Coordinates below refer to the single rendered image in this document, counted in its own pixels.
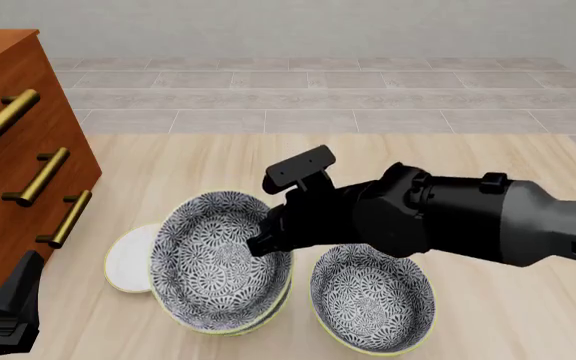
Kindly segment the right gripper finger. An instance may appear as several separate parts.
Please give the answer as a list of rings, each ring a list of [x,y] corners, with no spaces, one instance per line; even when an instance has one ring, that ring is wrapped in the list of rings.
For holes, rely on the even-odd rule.
[[[260,224],[261,232],[246,241],[253,257],[263,257],[275,252],[290,252],[294,246],[280,222]]]

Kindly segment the white plate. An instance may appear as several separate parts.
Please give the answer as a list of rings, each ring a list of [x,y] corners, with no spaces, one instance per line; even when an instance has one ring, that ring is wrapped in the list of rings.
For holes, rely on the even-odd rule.
[[[108,284],[124,293],[149,293],[149,259],[161,224],[146,224],[129,230],[109,248],[104,258]]]

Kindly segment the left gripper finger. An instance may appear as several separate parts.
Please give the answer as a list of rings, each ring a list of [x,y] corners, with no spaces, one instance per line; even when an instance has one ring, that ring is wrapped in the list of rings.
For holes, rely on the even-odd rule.
[[[38,320],[38,291],[44,259],[27,251],[0,287],[0,319]]]

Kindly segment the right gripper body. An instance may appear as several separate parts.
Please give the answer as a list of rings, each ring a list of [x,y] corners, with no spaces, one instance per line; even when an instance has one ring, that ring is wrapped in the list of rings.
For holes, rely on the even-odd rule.
[[[286,201],[268,212],[266,223],[280,222],[294,250],[315,245],[357,242],[353,208],[357,189],[353,186],[332,191],[300,191],[286,194]]]

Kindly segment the wooden cabinet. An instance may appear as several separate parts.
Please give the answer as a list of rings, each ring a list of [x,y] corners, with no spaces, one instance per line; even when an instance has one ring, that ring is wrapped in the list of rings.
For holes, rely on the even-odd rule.
[[[27,251],[49,257],[56,249],[35,242],[53,233],[70,208],[63,198],[92,192],[100,166],[44,53],[35,29],[0,29],[1,98],[27,89],[40,101],[0,137],[0,286]],[[69,149],[70,156],[30,207],[1,200],[18,192],[43,166],[36,156]]]

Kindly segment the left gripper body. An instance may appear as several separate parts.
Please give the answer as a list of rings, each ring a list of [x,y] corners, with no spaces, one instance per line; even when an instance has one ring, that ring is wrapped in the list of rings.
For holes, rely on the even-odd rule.
[[[0,355],[29,353],[39,335],[38,317],[0,318]]]

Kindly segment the patterned black white bowl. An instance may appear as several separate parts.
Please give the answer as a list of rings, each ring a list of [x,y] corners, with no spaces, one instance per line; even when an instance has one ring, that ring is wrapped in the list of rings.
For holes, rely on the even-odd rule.
[[[369,245],[330,248],[315,263],[309,290],[323,329],[359,353],[410,352],[435,323],[435,294],[423,270]]]
[[[274,308],[272,308],[272,310],[268,314],[266,314],[264,317],[262,317],[260,320],[256,321],[252,325],[246,326],[243,329],[240,329],[238,331],[228,330],[225,332],[209,332],[208,330],[201,330],[195,326],[189,326],[189,325],[184,324],[184,323],[180,323],[180,325],[185,326],[187,329],[191,330],[192,332],[197,332],[199,334],[204,334],[204,335],[217,335],[217,336],[234,337],[234,336],[240,336],[240,335],[248,334],[250,332],[254,332],[255,330],[261,328],[262,326],[265,326],[267,323],[269,323],[271,320],[273,320],[274,317],[277,316],[277,314],[279,314],[282,311],[282,309],[284,308],[284,305],[288,301],[290,294],[292,292],[292,285],[293,285],[293,278],[290,278],[281,299],[279,299],[278,303],[274,306]]]
[[[243,335],[263,326],[287,300],[291,253],[250,254],[269,207],[249,194],[211,191],[163,221],[150,248],[148,278],[173,320],[206,335]]]

